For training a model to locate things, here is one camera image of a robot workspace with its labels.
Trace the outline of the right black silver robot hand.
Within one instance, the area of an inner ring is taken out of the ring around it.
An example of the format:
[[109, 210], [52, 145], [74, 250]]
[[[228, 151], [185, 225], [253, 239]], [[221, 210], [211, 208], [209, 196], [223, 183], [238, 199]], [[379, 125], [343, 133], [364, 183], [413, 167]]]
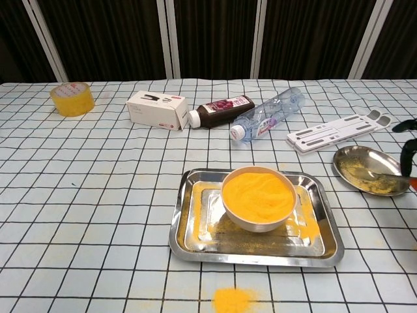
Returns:
[[[395, 133], [400, 133], [408, 130], [416, 130], [416, 119], [408, 119], [400, 122], [392, 128]], [[401, 150], [400, 166], [403, 177], [409, 178], [409, 185], [416, 190], [416, 178], [410, 176], [412, 171], [412, 159], [416, 154], [416, 138], [407, 140]]]

